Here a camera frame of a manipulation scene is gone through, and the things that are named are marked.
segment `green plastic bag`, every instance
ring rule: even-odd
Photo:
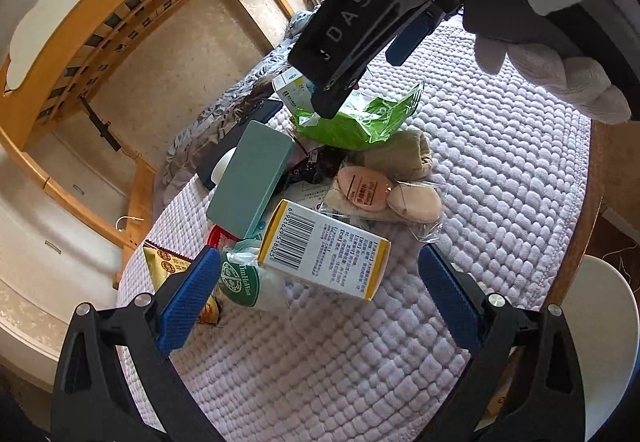
[[[293,118],[298,132],[309,139],[360,151],[388,140],[414,114],[423,92],[424,81],[420,81],[398,102],[375,98],[364,105],[362,97],[357,101],[350,96],[333,119],[322,119],[303,109],[296,109]]]

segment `pile of items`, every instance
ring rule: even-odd
[[[423,132],[399,130],[424,83],[399,102],[356,88],[331,120],[314,113],[313,86],[296,69],[273,88],[278,100],[261,102],[198,170],[215,189],[207,244],[223,260],[201,323],[217,324],[225,301],[286,317],[286,280],[370,301],[391,247],[371,232],[375,223],[406,227],[424,243],[440,236],[447,188],[428,181],[433,161]],[[295,124],[290,133],[264,124],[283,104]],[[189,266],[151,242],[144,252],[156,290]]]

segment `green label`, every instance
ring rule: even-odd
[[[253,307],[260,294],[258,269],[253,265],[231,263],[225,257],[218,286],[234,303],[243,307]]]

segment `snack package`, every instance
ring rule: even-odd
[[[440,237],[447,191],[443,184],[397,181],[345,161],[319,211],[336,218],[406,224],[418,241],[432,243]]]
[[[142,250],[145,254],[146,265],[149,268],[151,282],[156,292],[169,276],[175,273],[183,273],[193,262],[193,260],[172,253],[148,240],[145,241]],[[218,288],[216,287],[211,296],[209,296],[207,304],[202,309],[200,317],[198,317],[198,323],[214,326],[218,324],[222,308],[216,300],[217,291]]]
[[[245,240],[222,250],[218,287],[226,298],[242,307],[269,312],[286,319],[289,311],[284,280],[258,265],[260,240]]]
[[[360,151],[383,143],[414,114],[424,92],[418,82],[400,101],[371,99],[354,90],[333,119],[322,119],[305,109],[296,109],[293,119],[299,133],[335,148]]]

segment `small white box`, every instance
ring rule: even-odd
[[[312,83],[297,68],[291,67],[272,81],[273,90],[293,113],[296,108],[313,112],[311,106]]]
[[[370,301],[390,249],[384,238],[283,200],[267,226],[258,263],[284,278]]]

